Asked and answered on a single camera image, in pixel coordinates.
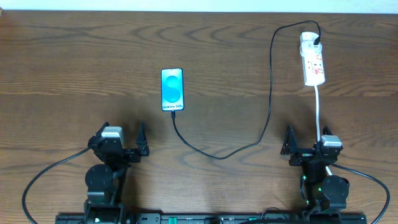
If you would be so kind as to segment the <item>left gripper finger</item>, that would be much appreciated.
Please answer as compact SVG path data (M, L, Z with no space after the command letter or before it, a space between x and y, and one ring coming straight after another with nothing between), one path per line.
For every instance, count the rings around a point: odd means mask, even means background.
M88 141L88 146L94 146L94 145L97 145L99 142L101 142L101 140L103 138L102 132L108 126L109 126L109 123L105 122L104 125L102 125L102 127L100 127L100 129L92 137L90 137L90 139Z
M136 139L136 144L140 150L148 150L149 147L147 145L147 139L145 135L145 127L144 124L141 123L139 125L139 132Z

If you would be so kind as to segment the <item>blue Galaxy smartphone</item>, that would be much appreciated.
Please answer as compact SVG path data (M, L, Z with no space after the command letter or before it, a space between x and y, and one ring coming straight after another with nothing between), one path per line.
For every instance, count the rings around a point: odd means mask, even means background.
M180 111L184 105L183 70L166 68L161 70L162 111Z

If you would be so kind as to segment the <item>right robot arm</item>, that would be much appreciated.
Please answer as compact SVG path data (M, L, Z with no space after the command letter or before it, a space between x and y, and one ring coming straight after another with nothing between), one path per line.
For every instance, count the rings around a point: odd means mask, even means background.
M323 128L320 140L311 148L298 147L293 128L287 128L280 153L290 156L290 166L302 168L300 193L307 207L299 216L306 223L343 222L341 211L346 208L349 181L326 170L342 150L342 142L328 127Z

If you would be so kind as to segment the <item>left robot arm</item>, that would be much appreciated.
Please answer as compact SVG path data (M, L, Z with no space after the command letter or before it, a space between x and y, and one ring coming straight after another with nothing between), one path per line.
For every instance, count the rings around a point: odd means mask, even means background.
M136 145L136 148L125 148L123 129L110 126L108 122L89 139L88 147L101 163L91 167L85 175L88 198L82 223L122 224L134 220L121 204L121 196L131 164L139 163L150 153L142 123Z

